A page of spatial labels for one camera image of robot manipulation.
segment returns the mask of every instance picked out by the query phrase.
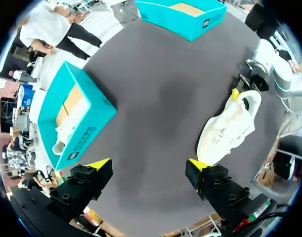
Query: gray table surface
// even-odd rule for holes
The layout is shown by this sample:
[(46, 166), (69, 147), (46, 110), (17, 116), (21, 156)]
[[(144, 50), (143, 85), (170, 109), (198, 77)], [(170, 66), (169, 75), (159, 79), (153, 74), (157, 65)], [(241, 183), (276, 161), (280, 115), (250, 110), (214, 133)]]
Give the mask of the gray table surface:
[[(227, 13), (194, 42), (137, 20), (99, 49), (85, 71), (118, 113), (79, 160), (113, 161), (114, 175), (90, 207), (129, 237), (156, 237), (213, 212), (185, 177), (185, 164), (196, 155), (206, 121), (223, 110), (237, 75), (248, 72), (245, 60), (258, 41)], [(262, 99), (255, 132), (220, 162), (241, 186), (266, 158), (281, 123), (276, 94)]]

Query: black cable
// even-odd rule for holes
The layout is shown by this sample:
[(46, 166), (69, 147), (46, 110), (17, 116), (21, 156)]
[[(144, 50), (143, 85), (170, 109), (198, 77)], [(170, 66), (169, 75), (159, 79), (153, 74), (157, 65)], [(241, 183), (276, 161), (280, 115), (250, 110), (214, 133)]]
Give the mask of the black cable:
[(262, 222), (262, 221), (265, 221), (269, 218), (272, 218), (272, 217), (283, 217), (285, 215), (285, 212), (273, 212), (273, 213), (269, 213), (267, 215), (264, 215), (264, 216), (261, 216), (259, 218), (257, 218), (256, 220), (242, 226), (239, 230), (237, 230), (236, 232), (233, 232), (230, 236), (236, 236), (237, 234), (241, 233), (242, 231), (258, 224), (259, 222)]

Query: black pants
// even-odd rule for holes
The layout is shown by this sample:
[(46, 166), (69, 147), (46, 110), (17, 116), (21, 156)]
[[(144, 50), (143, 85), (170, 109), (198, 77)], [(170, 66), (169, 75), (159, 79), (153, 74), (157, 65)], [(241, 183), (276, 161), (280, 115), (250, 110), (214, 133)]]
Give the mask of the black pants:
[(100, 47), (101, 40), (94, 36), (92, 33), (89, 33), (82, 26), (73, 23), (69, 31), (67, 32), (64, 39), (56, 46), (57, 48), (63, 49), (67, 52), (72, 53), (78, 58), (86, 60), (90, 56), (78, 48), (67, 36), (72, 38), (77, 38), (80, 40), (84, 40), (88, 43), (91, 43), (94, 46)]

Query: cable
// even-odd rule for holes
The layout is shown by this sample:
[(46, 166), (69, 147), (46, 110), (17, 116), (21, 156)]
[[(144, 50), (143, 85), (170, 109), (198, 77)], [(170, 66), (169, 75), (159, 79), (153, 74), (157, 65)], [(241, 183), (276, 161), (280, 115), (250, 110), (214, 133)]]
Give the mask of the cable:
[(264, 215), (262, 217), (257, 218), (256, 220), (242, 226), (239, 230), (237, 230), (236, 232), (233, 232), (230, 236), (236, 236), (237, 234), (239, 234), (240, 232), (242, 232), (243, 230), (246, 230), (256, 224), (258, 224), (259, 222), (265, 221), (269, 218), (273, 218), (273, 217), (283, 217), (285, 215), (285, 212), (273, 212), (273, 213), (269, 213), (267, 215)]
[(301, 110), (301, 111), (293, 111), (292, 109), (290, 109), (290, 108), (286, 105), (286, 103), (285, 103), (285, 101), (284, 101), (283, 98), (280, 97), (280, 100), (281, 100), (281, 102), (283, 103), (284, 107), (286, 108), (286, 110), (287, 110), (288, 112), (293, 113), (293, 114), (296, 114), (296, 115), (297, 115), (297, 114), (302, 114), (302, 110)]

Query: cardboard box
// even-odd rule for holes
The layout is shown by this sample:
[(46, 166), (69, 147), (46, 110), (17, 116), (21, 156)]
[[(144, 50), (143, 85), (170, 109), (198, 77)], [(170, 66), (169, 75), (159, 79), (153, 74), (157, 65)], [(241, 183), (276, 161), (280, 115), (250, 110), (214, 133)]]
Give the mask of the cardboard box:
[(84, 96), (78, 86), (74, 85), (70, 93), (68, 93), (66, 100), (64, 101), (64, 106), (68, 114), (73, 110), (77, 102), (79, 102), (83, 97)]
[(78, 86), (74, 85), (57, 114), (55, 119), (56, 126), (63, 123), (64, 119), (70, 114), (77, 102), (79, 102), (83, 97), (84, 96)]
[(62, 105), (61, 109), (58, 111), (57, 117), (55, 119), (55, 124), (56, 126), (59, 126), (63, 123), (64, 119), (68, 116), (68, 113), (64, 107), (64, 105)]
[(218, 0), (137, 0), (143, 21), (194, 41), (222, 22), (226, 5)]
[[(66, 114), (75, 109), (80, 99), (86, 100), (89, 107), (58, 156), (52, 150), (57, 141), (55, 129), (67, 117)], [(41, 141), (54, 169), (75, 164), (116, 113), (116, 108), (85, 71), (64, 62), (46, 92), (38, 119)]]
[(192, 16), (199, 16), (200, 14), (204, 13), (203, 10), (200, 10), (194, 6), (191, 6), (191, 5), (188, 5), (185, 3), (177, 3), (177, 4), (170, 6), (170, 8), (185, 12)]

